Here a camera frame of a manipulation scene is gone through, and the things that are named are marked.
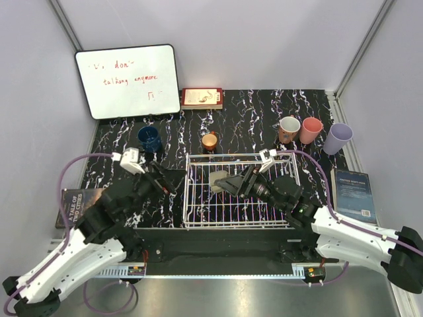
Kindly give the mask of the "lavender plastic cup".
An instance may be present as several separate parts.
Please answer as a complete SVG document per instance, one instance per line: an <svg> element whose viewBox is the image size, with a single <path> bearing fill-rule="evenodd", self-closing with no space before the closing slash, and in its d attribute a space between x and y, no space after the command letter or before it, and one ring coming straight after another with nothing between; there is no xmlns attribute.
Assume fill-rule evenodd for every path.
<svg viewBox="0 0 423 317"><path fill-rule="evenodd" d="M335 155L353 138L353 130L345 123L334 123L328 132L323 151Z"/></svg>

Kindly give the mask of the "pink plastic cup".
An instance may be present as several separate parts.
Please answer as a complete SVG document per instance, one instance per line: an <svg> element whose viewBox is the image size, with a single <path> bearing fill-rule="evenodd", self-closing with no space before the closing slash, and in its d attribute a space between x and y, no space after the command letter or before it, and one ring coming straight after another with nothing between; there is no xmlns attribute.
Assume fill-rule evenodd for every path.
<svg viewBox="0 0 423 317"><path fill-rule="evenodd" d="M305 118L303 120L299 140L302 144L308 145L312 143L323 129L323 123L314 117Z"/></svg>

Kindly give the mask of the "beige ceramic mug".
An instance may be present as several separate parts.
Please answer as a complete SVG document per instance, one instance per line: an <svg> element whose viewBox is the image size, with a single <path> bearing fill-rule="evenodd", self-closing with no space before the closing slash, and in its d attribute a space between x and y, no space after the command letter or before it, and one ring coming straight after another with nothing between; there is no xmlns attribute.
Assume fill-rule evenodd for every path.
<svg viewBox="0 0 423 317"><path fill-rule="evenodd" d="M218 180L221 180L223 178L228 177L229 175L230 175L230 173L228 173L228 171L225 171L225 170L218 170L218 171L215 171L215 172L211 172L209 174L209 186L210 186L211 191L215 194L222 192L223 189L221 187L219 187L216 184L216 182Z"/></svg>

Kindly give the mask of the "blue ceramic mug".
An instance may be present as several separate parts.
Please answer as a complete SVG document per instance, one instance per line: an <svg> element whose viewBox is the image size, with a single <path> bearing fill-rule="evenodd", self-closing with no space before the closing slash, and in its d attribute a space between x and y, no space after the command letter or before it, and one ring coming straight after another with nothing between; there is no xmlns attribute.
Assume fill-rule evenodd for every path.
<svg viewBox="0 0 423 317"><path fill-rule="evenodd" d="M137 133L137 138L146 153L157 153L163 148L161 136L153 126L142 127Z"/></svg>

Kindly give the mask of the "orange ceramic mug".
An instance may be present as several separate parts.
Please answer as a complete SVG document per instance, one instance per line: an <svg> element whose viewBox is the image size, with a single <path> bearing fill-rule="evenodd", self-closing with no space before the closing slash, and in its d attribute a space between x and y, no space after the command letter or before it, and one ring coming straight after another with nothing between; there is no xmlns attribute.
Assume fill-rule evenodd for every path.
<svg viewBox="0 0 423 317"><path fill-rule="evenodd" d="M202 137L203 148L207 151L214 151L217 146L218 138L214 131L205 134Z"/></svg>

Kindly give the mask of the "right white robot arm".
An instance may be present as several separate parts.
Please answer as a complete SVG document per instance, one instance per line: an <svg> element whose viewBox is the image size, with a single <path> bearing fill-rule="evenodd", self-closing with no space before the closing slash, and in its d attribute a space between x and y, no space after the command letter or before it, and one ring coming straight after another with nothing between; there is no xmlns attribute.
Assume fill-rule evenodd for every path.
<svg viewBox="0 0 423 317"><path fill-rule="evenodd" d="M300 245L308 262L338 259L372 269L397 287L422 293L422 237L410 228L385 229L341 217L328 205L313 203L290 176L266 179L257 168L216 179L213 185L233 197L257 198L282 212L289 225L309 238Z"/></svg>

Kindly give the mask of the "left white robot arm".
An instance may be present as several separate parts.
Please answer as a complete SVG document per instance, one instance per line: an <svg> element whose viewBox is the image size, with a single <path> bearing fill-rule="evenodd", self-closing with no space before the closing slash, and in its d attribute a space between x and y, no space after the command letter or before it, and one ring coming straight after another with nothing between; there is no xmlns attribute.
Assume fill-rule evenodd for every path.
<svg viewBox="0 0 423 317"><path fill-rule="evenodd" d="M104 268L143 257L145 243L126 221L144 201L175 194L185 175L185 170L151 162L109 185L54 251L28 273L4 280L4 290L16 300L5 314L51 316L67 295Z"/></svg>

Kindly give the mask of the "salmon speckled ceramic mug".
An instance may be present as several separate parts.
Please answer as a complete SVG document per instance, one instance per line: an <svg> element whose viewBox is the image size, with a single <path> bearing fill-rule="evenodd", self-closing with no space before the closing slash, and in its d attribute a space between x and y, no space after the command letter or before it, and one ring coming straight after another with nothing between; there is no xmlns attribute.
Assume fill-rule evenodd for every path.
<svg viewBox="0 0 423 317"><path fill-rule="evenodd" d="M301 129L300 121L294 116L286 116L279 122L278 138L283 144L293 141L299 130Z"/></svg>

